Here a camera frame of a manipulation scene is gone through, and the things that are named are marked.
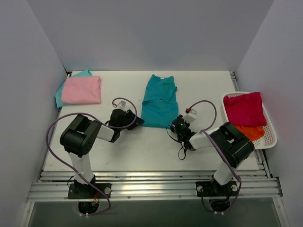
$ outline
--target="red cloth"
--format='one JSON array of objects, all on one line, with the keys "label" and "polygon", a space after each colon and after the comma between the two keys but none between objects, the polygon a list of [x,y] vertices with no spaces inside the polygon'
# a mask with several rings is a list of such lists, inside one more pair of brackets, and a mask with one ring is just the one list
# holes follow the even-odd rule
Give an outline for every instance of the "red cloth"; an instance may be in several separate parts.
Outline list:
[{"label": "red cloth", "polygon": [[265,126],[260,92],[237,97],[224,97],[223,103],[230,123],[240,126]]}]

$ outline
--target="white tabletop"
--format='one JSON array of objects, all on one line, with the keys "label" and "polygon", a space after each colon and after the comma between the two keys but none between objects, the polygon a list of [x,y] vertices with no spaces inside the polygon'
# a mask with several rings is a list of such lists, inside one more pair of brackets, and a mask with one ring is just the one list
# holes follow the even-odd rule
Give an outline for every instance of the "white tabletop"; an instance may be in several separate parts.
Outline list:
[{"label": "white tabletop", "polygon": [[[235,91],[228,71],[92,71],[94,76],[101,76],[101,104],[70,105],[63,107],[60,116],[73,112],[86,112],[96,116],[102,122],[109,120],[115,97],[125,97],[137,107],[141,116],[142,100],[145,88],[152,74],[160,77],[174,76],[178,87],[177,101],[179,114],[185,114],[185,108],[194,102],[207,99],[212,101],[218,110],[217,120],[213,126],[224,123],[222,115],[222,96]],[[126,108],[133,110],[130,104]],[[192,131],[204,129],[213,121],[213,108],[207,104],[195,107],[198,118],[190,126]],[[59,143],[60,136],[74,116],[58,122],[51,147],[64,161],[71,163],[68,153]],[[124,130],[115,143],[96,139],[89,153],[93,171],[190,171],[216,170],[221,158],[213,147],[196,151],[187,151],[187,157],[178,159],[180,145],[172,141],[165,129],[139,127],[133,131]],[[240,166],[240,170],[258,169],[254,153]],[[45,171],[70,171],[64,164],[48,153],[45,160]]]}]

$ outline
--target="cable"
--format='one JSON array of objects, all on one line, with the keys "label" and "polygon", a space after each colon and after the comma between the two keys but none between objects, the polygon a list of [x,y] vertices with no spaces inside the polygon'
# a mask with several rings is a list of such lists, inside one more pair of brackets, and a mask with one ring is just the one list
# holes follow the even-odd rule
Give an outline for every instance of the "cable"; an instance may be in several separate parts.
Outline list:
[{"label": "cable", "polygon": [[204,133],[205,136],[210,140],[210,142],[212,143],[212,145],[214,146],[214,148],[216,149],[216,151],[218,152],[219,156],[221,157],[221,159],[223,160],[223,162],[228,166],[229,170],[231,171],[232,175],[237,179],[237,181],[239,182],[239,187],[238,187],[238,192],[233,200],[233,202],[231,203],[230,207],[227,208],[224,212],[227,212],[236,202],[239,193],[240,193],[240,189],[242,186],[242,180],[240,178],[239,175],[236,174],[236,172],[234,171],[234,169],[232,168],[231,164],[229,164],[229,162],[227,161],[225,155],[223,154],[223,152],[221,151],[221,149],[218,147],[218,145],[215,143],[215,141],[213,140],[213,138],[210,137],[210,135],[208,135],[208,133],[205,130],[201,130],[199,133]]},{"label": "cable", "polygon": [[168,136],[169,136],[173,141],[180,143],[178,140],[172,138],[172,136],[169,134],[169,131],[167,131],[167,129],[168,129],[167,127],[170,127],[170,125],[166,126],[166,133],[168,134]]},{"label": "cable", "polygon": [[[114,104],[114,101],[116,101],[117,99],[123,99],[123,100],[129,102],[129,103],[134,107],[134,110],[135,110],[135,117],[134,117],[133,121],[132,121],[130,124],[128,124],[127,126],[108,126],[108,127],[109,127],[109,128],[112,128],[112,129],[123,129],[123,128],[127,128],[127,127],[131,126],[131,125],[135,122],[135,120],[136,120],[136,118],[137,118],[137,109],[136,109],[136,107],[134,106],[134,104],[133,104],[131,101],[129,101],[129,100],[126,99],[126,98],[122,98],[122,97],[115,98],[115,99],[112,101],[112,104]],[[96,121],[98,121],[98,122],[100,122],[101,124],[104,125],[104,123],[102,123],[102,122],[99,121],[95,116],[93,116],[93,115],[91,115],[91,114],[89,114],[89,113],[69,113],[69,114],[66,114],[66,115],[64,115],[64,116],[59,117],[58,119],[56,119],[56,120],[48,127],[48,129],[47,129],[47,131],[46,131],[46,135],[45,135],[45,142],[46,142],[47,149],[50,151],[50,153],[51,153],[58,161],[62,162],[63,164],[65,164],[66,166],[68,166],[69,168],[71,168],[71,169],[72,169],[72,170],[73,170],[73,171],[74,171],[74,172],[75,172],[75,173],[76,173],[76,174],[77,174],[85,183],[87,183],[89,186],[91,186],[93,189],[95,189],[97,192],[99,192],[99,193],[108,201],[108,207],[107,207],[106,209],[101,210],[101,211],[96,212],[96,213],[89,214],[89,216],[92,216],[92,215],[102,214],[102,213],[104,213],[104,212],[106,212],[106,211],[108,211],[108,210],[110,209],[111,203],[110,203],[110,201],[109,201],[109,198],[108,198],[108,197],[106,196],[106,194],[103,193],[99,188],[97,188],[96,186],[94,186],[93,184],[91,184],[88,180],[86,180],[86,179],[78,172],[78,170],[77,170],[76,168],[74,168],[73,166],[71,166],[71,165],[68,164],[67,162],[63,161],[61,158],[59,158],[59,157],[53,152],[53,150],[51,149],[50,141],[49,141],[49,133],[50,133],[52,127],[54,127],[54,125],[55,125],[58,121],[60,121],[60,120],[63,119],[63,118],[66,118],[66,117],[73,116],[73,115],[79,115],[79,114],[85,115],[85,116],[89,116],[89,117],[93,118],[94,120],[96,120]]]},{"label": "cable", "polygon": [[[184,158],[180,158],[180,151],[183,149],[183,151],[184,151]],[[178,158],[182,161],[182,160],[184,160],[185,158],[186,158],[186,149],[185,148],[183,148],[183,146],[180,148],[180,150],[179,150],[179,152],[178,152]]]},{"label": "cable", "polygon": [[68,188],[70,188],[70,186],[68,185],[68,183],[71,181],[71,179],[73,178],[74,176],[71,176],[70,178],[69,178],[69,180],[67,181],[67,186],[68,186]]},{"label": "cable", "polygon": [[211,101],[208,101],[208,100],[201,100],[201,101],[198,101],[198,102],[192,104],[192,105],[189,107],[189,109],[193,108],[193,107],[194,107],[195,105],[197,105],[198,103],[210,103],[210,104],[213,106],[213,108],[214,108],[214,120],[213,120],[213,122],[211,123],[211,125],[210,125],[209,127],[207,127],[206,129],[203,129],[203,130],[209,130],[209,129],[214,125],[214,123],[215,123],[215,121],[216,121],[216,119],[217,119],[217,109],[216,109],[215,105],[214,105]]}]

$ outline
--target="folded pink cloth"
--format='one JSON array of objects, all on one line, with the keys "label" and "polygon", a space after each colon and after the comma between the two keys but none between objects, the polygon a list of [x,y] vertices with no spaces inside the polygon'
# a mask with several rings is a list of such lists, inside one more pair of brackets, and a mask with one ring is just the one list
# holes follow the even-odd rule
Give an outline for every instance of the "folded pink cloth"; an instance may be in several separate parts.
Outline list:
[{"label": "folded pink cloth", "polygon": [[67,78],[61,101],[66,104],[101,103],[100,81],[100,76]]}]

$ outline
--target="plastic basket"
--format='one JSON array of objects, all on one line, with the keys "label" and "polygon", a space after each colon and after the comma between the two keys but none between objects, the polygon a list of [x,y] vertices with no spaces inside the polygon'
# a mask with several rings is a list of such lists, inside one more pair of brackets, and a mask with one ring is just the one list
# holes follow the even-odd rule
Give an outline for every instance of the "plastic basket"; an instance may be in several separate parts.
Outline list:
[{"label": "plastic basket", "polygon": [[[240,96],[243,94],[248,94],[249,92],[232,92],[232,93],[227,93],[225,95],[223,95],[223,98],[228,96],[228,97],[236,97],[236,96]],[[228,117],[226,114],[226,110],[225,110],[225,106],[223,103],[223,98],[222,98],[222,107],[223,107],[223,112],[224,112],[224,116],[223,116],[223,120],[225,122],[228,121]],[[267,121],[267,125],[263,126],[264,129],[264,136],[261,137],[258,140],[253,141],[253,144],[255,145],[255,149],[267,149],[267,148],[272,148],[273,146],[275,146],[276,141],[277,141],[277,137],[276,137],[276,132],[274,130],[274,127],[270,121],[270,118],[266,112],[266,109],[264,107],[264,105],[262,104],[263,107],[263,114],[265,116],[265,119]]]}]

